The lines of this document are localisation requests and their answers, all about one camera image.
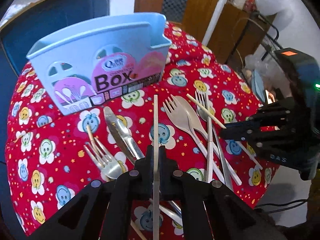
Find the wooden door with glass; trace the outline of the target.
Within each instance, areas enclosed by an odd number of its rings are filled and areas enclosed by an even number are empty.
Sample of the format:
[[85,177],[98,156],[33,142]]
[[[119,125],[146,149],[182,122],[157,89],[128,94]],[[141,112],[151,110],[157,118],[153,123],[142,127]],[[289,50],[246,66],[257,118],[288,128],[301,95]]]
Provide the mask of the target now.
[[134,12],[159,12],[202,41],[218,0],[135,0]]

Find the beige plastic fork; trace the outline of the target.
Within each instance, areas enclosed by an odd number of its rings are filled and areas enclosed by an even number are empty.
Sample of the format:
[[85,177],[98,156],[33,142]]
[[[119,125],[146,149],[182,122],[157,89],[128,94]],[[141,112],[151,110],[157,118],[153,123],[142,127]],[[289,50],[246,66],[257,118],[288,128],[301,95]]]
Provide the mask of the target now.
[[173,95],[171,94],[163,102],[163,107],[167,116],[177,128],[188,133],[192,137],[204,157],[207,158],[207,149],[196,135],[195,129],[193,129],[191,126],[190,118],[187,112],[183,109],[182,105],[176,100],[173,100],[172,97]]

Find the red smiley-flower tablecloth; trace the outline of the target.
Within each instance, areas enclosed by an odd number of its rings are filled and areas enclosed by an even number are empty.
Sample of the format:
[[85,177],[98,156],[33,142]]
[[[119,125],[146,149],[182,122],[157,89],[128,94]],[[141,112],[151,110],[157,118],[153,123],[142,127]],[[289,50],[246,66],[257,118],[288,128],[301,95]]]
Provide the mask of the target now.
[[[159,143],[168,158],[197,180],[205,178],[206,158],[191,136],[176,128],[166,115],[162,102],[169,97],[195,91],[207,92],[211,110],[220,122],[244,121],[262,106],[245,81],[225,64],[219,64],[213,52],[172,23],[166,23],[165,36],[172,41],[161,82],[139,89],[107,103],[114,114],[130,129],[145,153],[153,143],[153,95],[158,94]],[[87,124],[92,133],[118,160],[121,168],[133,165],[116,145],[103,115],[103,106],[63,116],[45,92],[31,63],[18,78],[8,114],[8,139],[5,161],[11,201],[17,219],[29,236],[81,189],[95,179],[100,170],[84,150],[88,142]],[[235,194],[250,207],[264,195],[279,165],[259,159],[247,142],[253,162],[234,141],[219,139],[226,160],[242,181],[233,182]],[[152,239],[152,207],[149,202],[133,205],[132,220],[147,239]]]

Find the long steel fork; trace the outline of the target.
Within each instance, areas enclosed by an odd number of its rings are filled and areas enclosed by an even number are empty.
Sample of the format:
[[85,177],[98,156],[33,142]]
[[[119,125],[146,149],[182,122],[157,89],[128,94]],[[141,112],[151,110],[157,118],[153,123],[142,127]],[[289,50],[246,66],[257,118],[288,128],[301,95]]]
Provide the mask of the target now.
[[219,156],[220,156],[220,161],[221,161],[222,170],[223,170],[223,176],[225,178],[225,185],[230,190],[233,191],[231,173],[229,171],[229,168],[228,168],[228,165],[227,165],[227,161],[225,159],[222,147],[220,145],[219,138],[218,138],[218,135],[217,135],[217,131],[216,131],[214,125],[212,124],[212,118],[208,115],[208,113],[210,113],[210,107],[208,105],[208,96],[204,92],[196,91],[195,92],[195,98],[200,103],[200,105],[203,107],[200,110],[200,113],[202,113],[202,115],[204,115],[208,119],[207,120],[207,124],[209,126],[211,126],[211,128],[209,129],[210,133],[212,133],[214,135],[214,137],[215,137],[216,146],[217,146],[217,152],[219,153]]

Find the steel table knife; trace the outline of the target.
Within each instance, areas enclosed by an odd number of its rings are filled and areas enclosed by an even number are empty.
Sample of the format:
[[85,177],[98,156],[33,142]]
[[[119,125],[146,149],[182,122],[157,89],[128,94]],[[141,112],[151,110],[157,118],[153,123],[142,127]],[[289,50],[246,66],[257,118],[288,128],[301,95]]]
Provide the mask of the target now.
[[[107,127],[112,136],[114,137],[116,144],[126,155],[127,159],[129,159],[135,165],[135,162],[137,160],[144,158],[146,155],[142,153],[142,151],[134,141],[133,137],[131,136],[129,129],[125,127],[123,122],[116,117],[116,115],[112,112],[112,109],[110,109],[110,107],[104,107],[103,111]],[[159,199],[162,199],[160,187],[159,192]],[[153,199],[153,181],[152,193],[150,198]]]

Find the blue kitchen cabinets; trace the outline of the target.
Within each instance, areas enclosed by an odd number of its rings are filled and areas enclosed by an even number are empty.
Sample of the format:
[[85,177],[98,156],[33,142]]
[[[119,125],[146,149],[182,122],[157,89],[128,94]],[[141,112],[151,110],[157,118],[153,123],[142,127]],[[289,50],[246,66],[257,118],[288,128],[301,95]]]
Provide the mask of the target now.
[[67,26],[110,14],[109,0],[41,0],[1,27],[1,51],[19,76],[39,39]]

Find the beige plastic spoon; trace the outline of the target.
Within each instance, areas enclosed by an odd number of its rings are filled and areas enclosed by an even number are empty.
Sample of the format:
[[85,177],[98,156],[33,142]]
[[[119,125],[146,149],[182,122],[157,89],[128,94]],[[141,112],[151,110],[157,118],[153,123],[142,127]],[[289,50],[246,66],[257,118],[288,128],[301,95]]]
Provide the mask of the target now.
[[[199,120],[199,117],[196,114],[193,107],[191,107],[191,105],[187,102],[187,100],[185,100],[185,98],[183,98],[181,96],[173,96],[172,98],[173,98],[173,100],[176,100],[177,102],[179,102],[182,105],[183,109],[187,112],[187,114],[190,118],[191,126],[193,127],[193,129],[198,131],[204,137],[205,140],[208,140],[208,134],[207,134],[206,130],[204,129],[204,127],[202,126],[202,124]],[[242,185],[242,181],[240,180],[239,176],[236,174],[236,172],[233,170],[233,168],[231,167],[230,163],[227,160],[226,160],[226,164],[227,164],[227,167],[231,173],[231,177],[233,178],[235,183],[238,186]]]

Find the light blue utensil box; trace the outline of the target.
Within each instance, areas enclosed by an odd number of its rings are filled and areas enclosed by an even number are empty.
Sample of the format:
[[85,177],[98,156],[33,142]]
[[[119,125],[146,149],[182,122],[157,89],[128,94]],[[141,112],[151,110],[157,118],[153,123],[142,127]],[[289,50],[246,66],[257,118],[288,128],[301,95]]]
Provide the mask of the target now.
[[27,59],[63,115],[158,82],[171,41],[156,12],[82,21],[38,40]]

